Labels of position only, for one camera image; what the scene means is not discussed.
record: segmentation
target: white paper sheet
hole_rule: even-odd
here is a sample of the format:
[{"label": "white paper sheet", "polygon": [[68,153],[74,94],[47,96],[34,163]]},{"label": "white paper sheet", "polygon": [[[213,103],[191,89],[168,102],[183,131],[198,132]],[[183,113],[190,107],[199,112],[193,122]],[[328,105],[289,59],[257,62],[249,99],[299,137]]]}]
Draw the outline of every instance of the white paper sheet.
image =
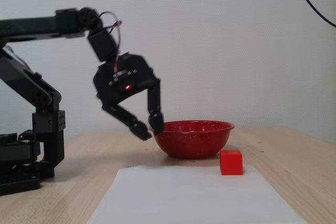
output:
[{"label": "white paper sheet", "polygon": [[219,167],[137,166],[118,171],[91,224],[302,224],[251,166],[243,176]]}]

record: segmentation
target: red wire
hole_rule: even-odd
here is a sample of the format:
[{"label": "red wire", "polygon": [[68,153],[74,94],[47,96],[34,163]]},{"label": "red wire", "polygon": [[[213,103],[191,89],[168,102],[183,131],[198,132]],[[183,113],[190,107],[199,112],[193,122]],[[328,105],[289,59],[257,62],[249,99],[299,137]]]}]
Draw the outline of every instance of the red wire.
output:
[{"label": "red wire", "polygon": [[121,32],[120,32],[120,25],[121,25],[121,20],[118,20],[116,14],[114,12],[102,12],[99,17],[101,17],[103,14],[111,14],[113,18],[116,20],[115,23],[112,26],[105,27],[106,29],[111,28],[110,33],[112,32],[113,28],[117,28],[118,30],[118,48],[117,48],[117,57],[114,62],[114,73],[118,73],[118,59],[120,55],[120,43],[121,43]]}]

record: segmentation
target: bowl rim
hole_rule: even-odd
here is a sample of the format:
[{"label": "bowl rim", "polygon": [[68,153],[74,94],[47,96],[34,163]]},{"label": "bowl rim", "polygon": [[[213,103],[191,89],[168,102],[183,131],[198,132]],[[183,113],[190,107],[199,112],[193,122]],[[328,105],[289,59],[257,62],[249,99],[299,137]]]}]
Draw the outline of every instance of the bowl rim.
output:
[{"label": "bowl rim", "polygon": [[176,122],[217,122],[217,123],[226,123],[228,124],[228,128],[225,129],[219,129],[219,130],[212,130],[212,131],[185,131],[185,132],[181,132],[181,131],[163,131],[164,133],[177,133],[177,134],[206,134],[206,133],[214,133],[214,132],[221,132],[221,131],[230,131],[232,130],[235,125],[229,122],[225,122],[225,121],[217,121],[217,120],[180,120],[180,121],[169,121],[169,122],[164,122],[164,123],[176,123]]}]

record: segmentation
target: cable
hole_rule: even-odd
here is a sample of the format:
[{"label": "cable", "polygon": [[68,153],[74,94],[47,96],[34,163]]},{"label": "cable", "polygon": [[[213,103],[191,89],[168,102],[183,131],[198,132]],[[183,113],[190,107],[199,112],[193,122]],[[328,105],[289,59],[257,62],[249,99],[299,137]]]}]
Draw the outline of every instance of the cable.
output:
[{"label": "cable", "polygon": [[14,52],[11,46],[6,45],[4,48],[7,48],[7,50],[9,50],[13,54],[13,56],[18,60],[18,62],[20,62],[22,65],[24,65],[26,68],[28,68],[31,71],[29,65],[19,55],[17,55]]},{"label": "cable", "polygon": [[325,21],[325,22],[327,22],[329,25],[331,25],[331,26],[333,26],[333,27],[336,27],[336,25],[333,23],[333,22],[331,22],[331,21],[329,21],[326,17],[324,17],[314,6],[313,6],[313,4],[309,1],[309,0],[306,0],[307,1],[307,3],[310,5],[310,7]]},{"label": "cable", "polygon": [[114,12],[102,12],[99,17],[101,17],[104,14],[111,14],[113,16],[113,18],[116,20],[115,23],[112,26],[107,26],[105,27],[106,29],[111,28],[110,33],[112,32],[112,30],[116,27],[118,30],[118,48],[117,48],[117,57],[115,59],[114,62],[114,73],[118,73],[118,59],[119,59],[119,55],[120,55],[120,43],[121,43],[121,32],[120,32],[120,25],[121,25],[121,20],[118,20],[116,14]]}]

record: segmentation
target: black cable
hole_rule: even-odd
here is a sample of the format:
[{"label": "black cable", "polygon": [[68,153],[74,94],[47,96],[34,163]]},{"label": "black cable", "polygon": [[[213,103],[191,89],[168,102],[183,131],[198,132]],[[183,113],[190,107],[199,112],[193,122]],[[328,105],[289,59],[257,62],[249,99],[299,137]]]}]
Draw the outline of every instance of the black cable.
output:
[{"label": "black cable", "polygon": [[310,5],[310,7],[325,21],[325,22],[327,22],[329,25],[332,25],[333,27],[336,27],[336,25],[333,23],[333,22],[331,22],[331,21],[329,21],[326,17],[324,17],[314,6],[313,6],[313,4],[309,1],[309,0],[306,0],[307,1],[307,3]]}]

